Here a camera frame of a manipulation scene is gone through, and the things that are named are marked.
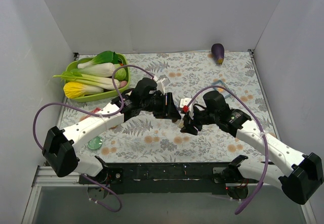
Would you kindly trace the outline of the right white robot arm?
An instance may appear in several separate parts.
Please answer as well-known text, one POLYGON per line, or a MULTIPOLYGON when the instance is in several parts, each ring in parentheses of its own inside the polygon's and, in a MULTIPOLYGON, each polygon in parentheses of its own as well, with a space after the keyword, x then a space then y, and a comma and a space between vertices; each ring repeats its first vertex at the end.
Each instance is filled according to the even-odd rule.
POLYGON ((193 99, 181 99, 179 108, 184 113, 181 132, 197 135, 204 125, 215 124, 265 156, 263 163, 253 164, 246 156, 232 161, 229 176, 234 182, 250 178, 281 189, 297 204, 304 205, 323 184, 321 158, 315 153, 304 154, 271 134, 264 132, 252 114, 231 109, 218 91, 204 94, 204 106, 193 99))

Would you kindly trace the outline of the orange pill bottle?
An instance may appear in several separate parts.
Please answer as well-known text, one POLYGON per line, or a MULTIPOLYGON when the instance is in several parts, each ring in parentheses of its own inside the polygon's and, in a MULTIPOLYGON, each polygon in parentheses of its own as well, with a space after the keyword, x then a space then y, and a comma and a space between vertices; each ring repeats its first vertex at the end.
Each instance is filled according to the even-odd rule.
POLYGON ((179 119, 179 120, 172 120, 172 123, 178 127, 179 129, 183 128, 184 126, 184 122, 182 119, 179 119))

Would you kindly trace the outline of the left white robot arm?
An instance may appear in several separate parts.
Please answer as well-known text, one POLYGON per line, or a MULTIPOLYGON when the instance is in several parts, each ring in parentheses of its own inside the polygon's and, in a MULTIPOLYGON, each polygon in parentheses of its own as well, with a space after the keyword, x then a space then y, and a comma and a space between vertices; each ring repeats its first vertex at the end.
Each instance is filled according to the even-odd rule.
POLYGON ((98 156, 90 157, 80 150, 90 140, 105 131, 138 116, 142 111, 151 112, 157 119, 181 119, 173 101, 172 93, 165 91, 168 78, 160 80, 143 78, 135 88, 124 91, 108 103, 99 116, 91 116, 64 129, 52 127, 42 151, 49 165, 58 177, 72 172, 86 174, 101 184, 107 180, 106 163, 98 156))

